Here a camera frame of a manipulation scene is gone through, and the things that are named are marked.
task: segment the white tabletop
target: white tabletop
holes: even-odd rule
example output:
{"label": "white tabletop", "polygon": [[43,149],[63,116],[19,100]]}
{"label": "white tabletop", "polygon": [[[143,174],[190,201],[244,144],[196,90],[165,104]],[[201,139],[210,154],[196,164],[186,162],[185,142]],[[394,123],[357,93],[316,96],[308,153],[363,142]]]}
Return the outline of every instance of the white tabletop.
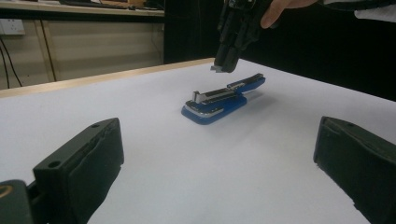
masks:
{"label": "white tabletop", "polygon": [[[322,116],[396,143],[396,103],[240,61],[0,98],[0,180],[32,169],[96,121],[120,118],[125,163],[90,223],[369,223],[313,162]],[[193,91],[263,73],[248,103],[202,126],[180,114]]]}

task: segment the blue stapler base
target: blue stapler base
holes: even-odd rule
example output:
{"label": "blue stapler base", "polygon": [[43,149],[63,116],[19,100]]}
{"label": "blue stapler base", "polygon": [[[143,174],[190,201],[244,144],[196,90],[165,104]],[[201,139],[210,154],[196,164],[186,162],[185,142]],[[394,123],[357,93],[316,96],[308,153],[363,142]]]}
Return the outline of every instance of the blue stapler base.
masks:
{"label": "blue stapler base", "polygon": [[[222,109],[221,112],[217,113],[216,115],[213,116],[208,116],[206,112],[209,112],[213,108],[216,108],[215,105],[208,106],[207,108],[203,108],[201,105],[196,104],[194,102],[191,102],[192,105],[184,105],[183,108],[181,109],[181,114],[187,117],[188,119],[191,119],[192,121],[198,123],[198,124],[210,124],[213,123],[214,121],[221,119],[228,114],[232,113],[236,109],[242,107],[248,102],[247,98],[244,96],[238,96],[234,99],[229,99],[227,102],[223,102],[221,107],[218,107],[218,109]],[[193,108],[197,108],[200,112],[198,111],[192,111]]]}

